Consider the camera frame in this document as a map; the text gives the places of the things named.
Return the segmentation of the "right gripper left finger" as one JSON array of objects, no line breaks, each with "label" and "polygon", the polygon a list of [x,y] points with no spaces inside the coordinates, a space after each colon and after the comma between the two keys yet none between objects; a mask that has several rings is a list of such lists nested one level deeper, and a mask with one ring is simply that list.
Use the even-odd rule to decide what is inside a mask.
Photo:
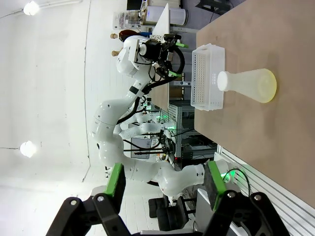
[{"label": "right gripper left finger", "polygon": [[104,192],[85,201],[77,197],[65,199],[54,218],[48,236],[85,236],[91,226],[101,224],[108,236],[129,236],[119,216],[126,187],[124,166],[114,164]]}]

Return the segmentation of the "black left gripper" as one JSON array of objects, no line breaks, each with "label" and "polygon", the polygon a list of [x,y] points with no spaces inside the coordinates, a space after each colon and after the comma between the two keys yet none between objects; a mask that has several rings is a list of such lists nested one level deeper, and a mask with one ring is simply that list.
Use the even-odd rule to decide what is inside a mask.
[{"label": "black left gripper", "polygon": [[144,58],[158,64],[156,73],[163,79],[180,77],[182,74],[182,65],[171,63],[174,47],[188,48],[188,45],[178,42],[181,38],[178,34],[165,34],[164,43],[156,40],[144,43],[146,46]]}]

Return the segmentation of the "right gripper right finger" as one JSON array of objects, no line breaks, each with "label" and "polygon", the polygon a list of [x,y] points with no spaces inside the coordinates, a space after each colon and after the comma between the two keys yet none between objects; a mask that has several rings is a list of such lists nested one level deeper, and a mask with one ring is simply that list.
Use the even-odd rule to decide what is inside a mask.
[{"label": "right gripper right finger", "polygon": [[266,194],[254,192],[245,196],[227,189],[215,161],[206,162],[204,169],[204,184],[213,212],[204,236],[225,236],[231,223],[242,227],[249,236],[289,235]]}]

